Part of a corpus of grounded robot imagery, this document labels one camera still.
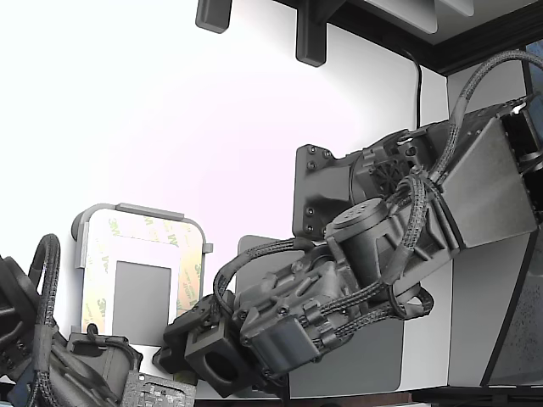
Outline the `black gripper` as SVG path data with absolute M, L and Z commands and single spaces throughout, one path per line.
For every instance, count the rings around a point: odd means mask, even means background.
M 191 371 L 185 360 L 187 339 L 175 339 L 203 326 L 210 316 L 210 311 L 188 311 L 178 316 L 163 334 L 164 340 L 174 341 L 162 344 L 153 355 L 153 365 L 169 374 Z M 72 332 L 67 350 L 93 368 L 118 399 L 124 393 L 128 373 L 139 371 L 143 361 L 143 355 L 130 345 L 126 337 L 100 335 L 94 324 L 87 328 L 87 333 Z
M 318 308 L 350 292 L 328 249 L 269 254 L 236 275 L 232 319 L 242 345 L 273 378 L 319 360 L 343 344 L 333 331 L 350 311 Z

